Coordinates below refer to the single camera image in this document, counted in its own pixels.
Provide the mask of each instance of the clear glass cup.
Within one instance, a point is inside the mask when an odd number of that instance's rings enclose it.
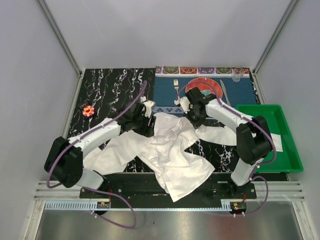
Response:
[[[241,67],[237,67],[235,69],[233,69],[233,74],[232,74],[232,80],[234,82],[239,82],[240,79],[243,77],[243,75],[245,74],[245,70]]]

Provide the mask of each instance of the robotic arm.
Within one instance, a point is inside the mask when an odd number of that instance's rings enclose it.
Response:
[[[105,118],[100,124],[77,136],[65,139],[62,136],[54,140],[44,170],[48,173],[61,152],[76,141],[76,144],[61,157],[52,176],[66,188],[74,185],[98,189],[104,179],[97,172],[83,168],[83,159],[94,149],[120,134],[133,130],[145,137],[154,135],[156,117],[152,116],[155,102],[140,98],[130,110],[117,120],[106,125],[112,118]]]
[[[257,164],[261,163],[271,152],[272,146],[258,128],[244,119],[253,121],[271,138],[266,119],[262,116],[252,117],[235,109],[229,110],[229,107],[223,107],[219,103],[214,94],[204,96],[197,87],[190,89],[185,95],[175,103],[181,105],[184,116],[194,128],[199,128],[209,116],[222,122],[236,133],[236,150],[239,161],[231,174],[231,179],[238,187],[245,185],[259,167]]]

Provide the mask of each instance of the red plate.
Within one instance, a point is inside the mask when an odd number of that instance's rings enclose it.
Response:
[[[216,93],[218,94],[218,97],[222,98],[223,92],[222,92],[220,85],[215,80],[213,80],[211,78],[206,78],[206,77],[199,77],[199,78],[192,79],[189,82],[189,84],[192,84],[192,85],[187,86],[185,88],[185,92],[188,92],[192,88],[198,87],[200,91],[210,90],[211,93],[215,94],[210,86],[208,86],[207,84],[202,83],[202,82],[206,82],[206,83],[212,85],[214,87]]]

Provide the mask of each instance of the knife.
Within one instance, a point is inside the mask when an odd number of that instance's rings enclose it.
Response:
[[[221,84],[221,88],[222,88],[222,92],[225,96],[225,99],[226,99],[226,104],[229,105],[231,107],[231,103],[228,99],[228,95],[227,95],[227,91],[226,91],[226,86],[224,84],[224,82],[220,79],[220,84]]]

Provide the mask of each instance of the gray floor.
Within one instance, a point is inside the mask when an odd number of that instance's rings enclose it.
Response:
[[[251,203],[250,209],[257,203]],[[233,218],[218,212],[137,212],[137,229],[95,219],[84,211],[45,210],[37,240],[301,240],[290,203],[268,202],[257,214]],[[130,212],[108,212],[118,223],[132,224]]]

